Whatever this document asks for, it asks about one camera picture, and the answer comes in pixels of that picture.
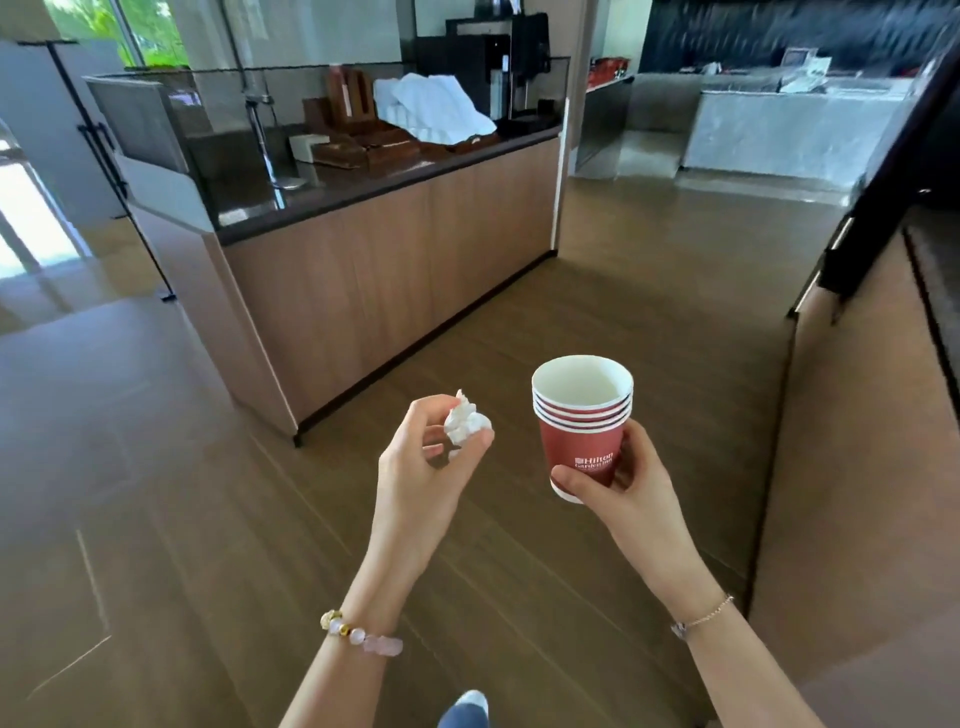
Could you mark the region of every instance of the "black wall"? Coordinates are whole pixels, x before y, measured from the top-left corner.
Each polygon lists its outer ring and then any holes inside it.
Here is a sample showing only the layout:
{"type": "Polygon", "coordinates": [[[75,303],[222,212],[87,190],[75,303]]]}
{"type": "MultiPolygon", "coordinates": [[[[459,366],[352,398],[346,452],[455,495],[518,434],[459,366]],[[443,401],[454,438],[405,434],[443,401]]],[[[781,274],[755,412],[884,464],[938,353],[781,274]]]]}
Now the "black wall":
{"type": "Polygon", "coordinates": [[[831,67],[919,66],[957,0],[654,0],[640,71],[778,65],[787,46],[820,48],[831,67]]]}

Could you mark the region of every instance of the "finger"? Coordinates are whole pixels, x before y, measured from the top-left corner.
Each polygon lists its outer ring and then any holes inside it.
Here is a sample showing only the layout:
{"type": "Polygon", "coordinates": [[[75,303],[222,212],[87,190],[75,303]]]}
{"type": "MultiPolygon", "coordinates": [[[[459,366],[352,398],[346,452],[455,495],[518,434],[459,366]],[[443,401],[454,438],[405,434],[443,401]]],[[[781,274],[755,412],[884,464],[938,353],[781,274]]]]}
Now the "finger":
{"type": "Polygon", "coordinates": [[[615,507],[615,499],[619,496],[609,488],[600,485],[586,473],[568,468],[566,465],[554,466],[550,471],[553,481],[584,502],[584,505],[593,511],[600,520],[615,507]]]}
{"type": "Polygon", "coordinates": [[[437,457],[437,455],[444,454],[444,444],[438,443],[437,445],[425,445],[423,446],[423,457],[426,460],[437,457]]]}
{"type": "Polygon", "coordinates": [[[445,443],[446,433],[443,425],[428,425],[423,431],[423,444],[433,445],[435,443],[445,443]]]}
{"type": "Polygon", "coordinates": [[[462,448],[454,450],[456,460],[454,460],[453,452],[450,453],[450,462],[442,470],[442,473],[449,478],[455,487],[463,490],[492,443],[493,430],[491,429],[482,429],[470,435],[462,448]]]}
{"type": "Polygon", "coordinates": [[[623,429],[627,433],[627,444],[630,448],[631,455],[634,457],[634,468],[636,471],[645,471],[651,465],[658,465],[660,463],[660,456],[657,455],[657,449],[654,447],[653,441],[643,428],[643,425],[636,420],[627,420],[623,429]]]}
{"type": "Polygon", "coordinates": [[[450,395],[433,395],[412,401],[394,435],[394,442],[405,447],[422,447],[423,432],[430,425],[442,424],[450,410],[459,403],[460,400],[450,395]]]}

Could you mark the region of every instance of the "white tissue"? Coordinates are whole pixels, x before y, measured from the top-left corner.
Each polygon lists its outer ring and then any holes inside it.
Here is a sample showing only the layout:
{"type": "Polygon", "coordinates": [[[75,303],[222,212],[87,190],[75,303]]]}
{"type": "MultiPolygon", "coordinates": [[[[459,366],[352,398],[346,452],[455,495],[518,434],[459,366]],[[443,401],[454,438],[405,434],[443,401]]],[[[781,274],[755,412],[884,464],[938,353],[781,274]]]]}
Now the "white tissue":
{"type": "Polygon", "coordinates": [[[493,429],[493,424],[486,415],[477,412],[477,405],[470,404],[464,396],[463,390],[457,390],[457,399],[460,404],[450,410],[444,422],[444,432],[450,442],[457,448],[467,441],[470,435],[482,429],[493,429]]]}

